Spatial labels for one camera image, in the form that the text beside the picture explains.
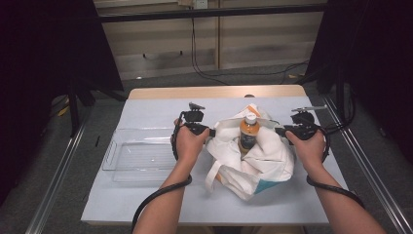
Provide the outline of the clear plastic tray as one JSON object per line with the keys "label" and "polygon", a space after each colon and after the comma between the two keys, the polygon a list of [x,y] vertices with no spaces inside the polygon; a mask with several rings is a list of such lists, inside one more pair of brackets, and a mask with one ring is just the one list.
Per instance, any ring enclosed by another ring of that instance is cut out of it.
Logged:
{"label": "clear plastic tray", "polygon": [[102,169],[114,182],[152,185],[163,182],[175,165],[172,129],[120,129],[112,136]]}

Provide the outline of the black metal stand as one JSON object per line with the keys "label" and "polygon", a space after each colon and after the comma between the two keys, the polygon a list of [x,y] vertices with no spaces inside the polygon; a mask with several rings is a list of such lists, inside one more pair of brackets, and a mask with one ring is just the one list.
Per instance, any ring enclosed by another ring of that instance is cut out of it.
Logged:
{"label": "black metal stand", "polygon": [[71,117],[71,137],[75,137],[75,135],[80,131],[81,126],[78,101],[81,101],[84,106],[93,106],[95,104],[95,98],[92,91],[99,91],[110,98],[116,99],[117,101],[127,100],[126,97],[117,94],[115,91],[105,88],[102,85],[98,85],[96,82],[84,78],[71,78],[67,86]]}
{"label": "black metal stand", "polygon": [[324,64],[315,71],[307,68],[304,75],[300,75],[296,81],[297,85],[315,82],[320,95],[326,96],[333,91],[335,99],[332,112],[338,115],[338,121],[326,127],[329,134],[337,133],[348,128],[356,116],[356,100],[351,88],[345,87],[343,69],[335,64]]}

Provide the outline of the person's left hand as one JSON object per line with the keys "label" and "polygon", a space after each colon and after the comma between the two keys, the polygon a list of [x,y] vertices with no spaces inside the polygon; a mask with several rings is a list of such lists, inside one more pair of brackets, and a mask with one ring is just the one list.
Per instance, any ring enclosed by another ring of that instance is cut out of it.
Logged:
{"label": "person's left hand", "polygon": [[205,129],[199,135],[194,135],[178,119],[175,119],[173,124],[178,128],[176,134],[177,161],[179,163],[194,164],[209,136],[209,129]]}

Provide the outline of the black horizontal bar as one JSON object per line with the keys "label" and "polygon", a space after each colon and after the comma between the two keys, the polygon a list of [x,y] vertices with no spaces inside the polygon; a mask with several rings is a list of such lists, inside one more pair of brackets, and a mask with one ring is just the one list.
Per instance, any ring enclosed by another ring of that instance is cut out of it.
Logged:
{"label": "black horizontal bar", "polygon": [[237,17],[272,14],[301,14],[324,12],[328,8],[327,3],[305,5],[282,5],[268,7],[248,8],[221,8],[201,10],[180,10],[167,12],[133,13],[133,14],[109,14],[101,15],[95,19],[102,23],[146,21],[146,20],[181,20],[214,17]]}

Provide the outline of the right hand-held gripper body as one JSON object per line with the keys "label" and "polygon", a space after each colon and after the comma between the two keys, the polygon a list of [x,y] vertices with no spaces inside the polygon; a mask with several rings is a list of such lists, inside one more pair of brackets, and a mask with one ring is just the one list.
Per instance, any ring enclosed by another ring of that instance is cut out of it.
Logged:
{"label": "right hand-held gripper body", "polygon": [[319,109],[325,109],[325,106],[310,106],[292,109],[293,115],[291,115],[291,119],[293,124],[284,125],[284,130],[292,132],[301,140],[310,139],[317,131],[321,131],[325,134],[324,128],[315,123],[315,117],[310,113],[310,110]]}

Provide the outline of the white tote bag green orange print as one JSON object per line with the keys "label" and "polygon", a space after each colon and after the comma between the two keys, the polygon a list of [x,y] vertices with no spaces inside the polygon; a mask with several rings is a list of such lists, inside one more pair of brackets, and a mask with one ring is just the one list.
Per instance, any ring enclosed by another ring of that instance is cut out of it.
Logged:
{"label": "white tote bag green orange print", "polygon": [[[255,114],[259,124],[257,142],[246,153],[239,143],[241,122],[248,114]],[[247,201],[255,194],[289,180],[294,173],[295,154],[288,140],[275,132],[281,124],[261,107],[250,104],[234,117],[218,121],[215,137],[206,142],[212,156],[212,166],[205,185],[213,191],[218,180],[241,199]]]}

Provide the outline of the black curtain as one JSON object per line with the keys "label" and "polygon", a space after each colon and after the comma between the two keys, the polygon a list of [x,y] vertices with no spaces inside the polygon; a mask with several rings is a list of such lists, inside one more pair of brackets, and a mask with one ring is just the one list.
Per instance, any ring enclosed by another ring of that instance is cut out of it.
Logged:
{"label": "black curtain", "polygon": [[413,164],[413,0],[326,0],[307,74],[349,83]]}
{"label": "black curtain", "polygon": [[123,85],[94,0],[0,0],[0,205],[34,156],[52,101]]}

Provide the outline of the orange tea bottle white cap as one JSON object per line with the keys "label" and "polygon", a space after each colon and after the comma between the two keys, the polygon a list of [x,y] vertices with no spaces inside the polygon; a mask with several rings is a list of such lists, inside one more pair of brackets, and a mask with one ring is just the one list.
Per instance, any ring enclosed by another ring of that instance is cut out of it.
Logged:
{"label": "orange tea bottle white cap", "polygon": [[255,113],[248,113],[240,123],[239,148],[246,154],[256,143],[260,125]]}

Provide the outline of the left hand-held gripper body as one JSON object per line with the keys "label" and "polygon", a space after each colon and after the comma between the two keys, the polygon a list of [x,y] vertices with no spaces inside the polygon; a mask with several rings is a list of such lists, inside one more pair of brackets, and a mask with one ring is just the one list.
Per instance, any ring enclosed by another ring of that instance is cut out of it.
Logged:
{"label": "left hand-held gripper body", "polygon": [[179,121],[196,136],[207,129],[207,126],[201,124],[204,119],[203,109],[203,106],[190,102],[189,109],[182,111],[179,115]]}

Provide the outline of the person's right hand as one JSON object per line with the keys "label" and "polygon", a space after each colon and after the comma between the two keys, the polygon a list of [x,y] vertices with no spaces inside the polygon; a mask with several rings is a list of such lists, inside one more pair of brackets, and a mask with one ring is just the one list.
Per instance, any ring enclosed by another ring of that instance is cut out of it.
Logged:
{"label": "person's right hand", "polygon": [[321,131],[316,131],[316,133],[307,140],[301,140],[290,131],[286,132],[286,136],[295,146],[296,153],[308,173],[322,167],[321,158],[325,148],[325,141]]}

